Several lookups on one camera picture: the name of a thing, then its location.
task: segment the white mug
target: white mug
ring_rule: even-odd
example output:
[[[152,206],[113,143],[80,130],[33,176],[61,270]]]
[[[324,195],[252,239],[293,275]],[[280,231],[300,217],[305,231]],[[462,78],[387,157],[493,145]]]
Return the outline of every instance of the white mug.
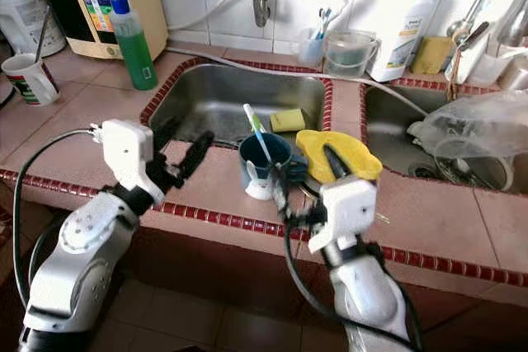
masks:
[[[43,106],[59,98],[57,88],[48,68],[34,54],[19,54],[6,59],[2,70],[28,105]]]

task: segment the yellow sponge with green side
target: yellow sponge with green side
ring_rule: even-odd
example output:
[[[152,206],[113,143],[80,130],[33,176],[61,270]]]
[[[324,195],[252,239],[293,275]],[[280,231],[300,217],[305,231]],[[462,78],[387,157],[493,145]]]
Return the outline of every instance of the yellow sponge with green side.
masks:
[[[271,115],[273,132],[300,131],[305,128],[306,124],[301,109],[284,110]]]

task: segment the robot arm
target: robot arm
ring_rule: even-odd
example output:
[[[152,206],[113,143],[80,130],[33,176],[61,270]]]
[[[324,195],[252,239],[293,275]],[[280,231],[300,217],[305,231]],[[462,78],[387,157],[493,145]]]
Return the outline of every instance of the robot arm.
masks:
[[[202,135],[178,166],[153,151],[152,131],[130,121],[108,120],[95,132],[119,183],[105,187],[71,213],[59,241],[31,284],[19,351],[84,350],[116,262],[139,227],[139,216],[162,202],[203,160],[213,140]]]
[[[330,146],[323,150],[337,181],[322,186],[320,200],[307,213],[292,213],[281,170],[275,167],[272,173],[274,199],[286,223],[286,259],[292,277],[316,310],[345,326],[350,351],[419,350],[409,341],[406,298],[384,270],[380,247],[361,240],[361,234],[375,220],[376,186],[352,176]],[[329,269],[335,312],[317,301],[295,268],[289,230],[302,226],[310,226],[312,231],[310,252],[320,252]]]

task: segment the sink drain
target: sink drain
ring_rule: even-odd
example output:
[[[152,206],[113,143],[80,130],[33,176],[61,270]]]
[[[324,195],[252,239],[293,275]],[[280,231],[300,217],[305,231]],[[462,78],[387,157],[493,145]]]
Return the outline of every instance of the sink drain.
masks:
[[[412,164],[408,168],[408,173],[410,176],[421,177],[424,179],[442,179],[438,174],[436,167],[429,164]]]

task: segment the kitchen sink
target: kitchen sink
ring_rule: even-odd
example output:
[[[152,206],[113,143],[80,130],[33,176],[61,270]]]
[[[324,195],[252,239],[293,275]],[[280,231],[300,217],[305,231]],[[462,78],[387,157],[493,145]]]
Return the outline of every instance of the kitchen sink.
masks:
[[[170,138],[192,142],[214,132],[215,142],[237,145],[252,133],[242,108],[251,104],[270,131],[271,114],[300,108],[307,129],[323,125],[323,83],[311,77],[273,76],[216,63],[187,69],[174,83],[150,119],[156,133],[170,124]],[[295,133],[281,134],[295,146]]]
[[[446,103],[446,94],[443,91],[391,88],[427,112],[436,110]],[[454,171],[451,165],[442,166],[444,163],[442,160],[440,164],[444,172],[440,171],[434,157],[414,144],[414,137],[407,134],[410,124],[423,120],[420,113],[394,96],[375,87],[368,87],[365,91],[365,116],[369,149],[387,168],[408,176],[450,180],[464,184],[460,181],[460,174]],[[478,176],[475,185],[500,189],[500,186],[506,184],[505,167],[496,158],[465,158],[465,161]],[[513,182],[507,190],[512,193],[528,193],[528,155],[523,154],[508,161],[511,163]]]
[[[419,88],[391,87],[427,112],[446,103],[446,94]],[[382,163],[404,175],[441,178],[435,159],[413,144],[407,128],[423,116],[394,96],[369,87],[365,93],[367,140],[371,152]]]

